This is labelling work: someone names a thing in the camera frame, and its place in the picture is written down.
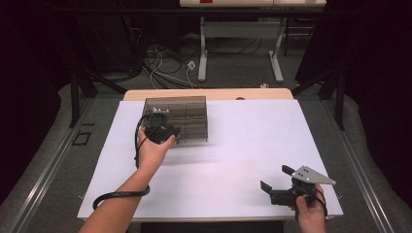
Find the clear plastic box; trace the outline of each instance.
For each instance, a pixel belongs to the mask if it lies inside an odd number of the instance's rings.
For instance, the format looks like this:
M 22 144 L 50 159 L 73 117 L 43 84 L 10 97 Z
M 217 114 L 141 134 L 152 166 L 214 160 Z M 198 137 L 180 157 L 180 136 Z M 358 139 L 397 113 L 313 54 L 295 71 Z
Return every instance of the clear plastic box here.
M 180 130 L 177 145 L 206 143 L 208 140 L 206 96 L 147 98 L 144 115 L 164 113 L 167 125 Z M 144 119 L 142 126 L 148 126 Z

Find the dark backdrop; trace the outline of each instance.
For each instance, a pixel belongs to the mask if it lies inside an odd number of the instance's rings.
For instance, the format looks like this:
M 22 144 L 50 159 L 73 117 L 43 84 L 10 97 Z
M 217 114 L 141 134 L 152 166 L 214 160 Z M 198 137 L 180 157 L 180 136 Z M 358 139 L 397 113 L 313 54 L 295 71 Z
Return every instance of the dark backdrop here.
M 69 83 L 48 17 L 35 1 L 0 2 L 0 203 L 48 134 Z
M 368 18 L 322 19 L 296 75 L 305 83 L 350 54 L 345 93 L 359 105 L 369 152 L 394 191 L 412 207 L 412 41 L 410 1 L 328 0 L 326 9 L 363 7 Z M 348 43 L 358 44 L 348 50 Z

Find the forearm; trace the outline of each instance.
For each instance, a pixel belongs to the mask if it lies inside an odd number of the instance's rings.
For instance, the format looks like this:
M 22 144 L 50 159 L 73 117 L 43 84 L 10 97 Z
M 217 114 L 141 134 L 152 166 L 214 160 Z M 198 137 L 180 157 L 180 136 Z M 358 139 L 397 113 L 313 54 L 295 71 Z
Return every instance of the forearm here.
M 153 174 L 137 170 L 116 191 L 143 191 Z M 133 218 L 141 197 L 105 200 L 88 218 L 80 232 L 125 232 Z

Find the hand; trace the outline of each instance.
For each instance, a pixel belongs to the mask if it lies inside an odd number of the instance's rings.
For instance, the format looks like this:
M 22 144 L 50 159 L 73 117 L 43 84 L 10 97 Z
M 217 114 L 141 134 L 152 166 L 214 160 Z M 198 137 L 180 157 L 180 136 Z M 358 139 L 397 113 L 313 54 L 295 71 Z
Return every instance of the hand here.
M 324 193 L 320 185 L 316 183 L 315 187 Z M 324 201 L 322 195 L 317 192 L 318 198 Z M 309 206 L 303 196 L 296 198 L 296 206 L 299 209 L 299 226 L 303 233 L 323 233 L 325 229 L 325 211 L 321 203 L 313 201 Z
M 140 147 L 139 170 L 148 172 L 153 176 L 163 162 L 167 151 L 174 145 L 175 136 L 170 136 L 166 142 L 159 145 L 152 142 L 149 138 L 146 139 L 145 130 L 146 128 L 141 128 L 137 134 Z

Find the desk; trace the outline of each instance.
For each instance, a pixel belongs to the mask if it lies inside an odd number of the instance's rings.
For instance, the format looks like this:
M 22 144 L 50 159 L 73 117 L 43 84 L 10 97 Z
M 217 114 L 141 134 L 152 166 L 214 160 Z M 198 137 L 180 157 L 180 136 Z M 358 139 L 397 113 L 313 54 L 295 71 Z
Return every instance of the desk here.
M 307 165 L 327 175 L 296 100 L 286 89 L 133 90 L 120 102 L 78 217 L 93 212 L 94 199 L 115 190 L 135 170 L 133 135 L 146 97 L 207 98 L 209 139 L 196 147 L 175 147 L 151 181 L 136 221 L 278 220 L 294 217 L 272 206 L 260 180 L 289 189 L 281 171 Z M 237 97 L 246 100 L 233 100 Z M 343 215 L 333 187 L 323 186 L 330 216 Z
M 276 8 L 286 9 L 290 7 L 319 8 L 326 4 L 326 0 L 181 0 L 181 7 L 190 8 Z M 232 38 L 274 38 L 276 40 L 274 50 L 269 51 L 270 63 L 276 83 L 284 81 L 278 62 L 278 54 L 282 43 L 285 27 L 283 19 L 277 22 L 207 22 L 200 18 L 200 63 L 198 80 L 206 81 L 207 50 L 206 38 L 232 37 Z

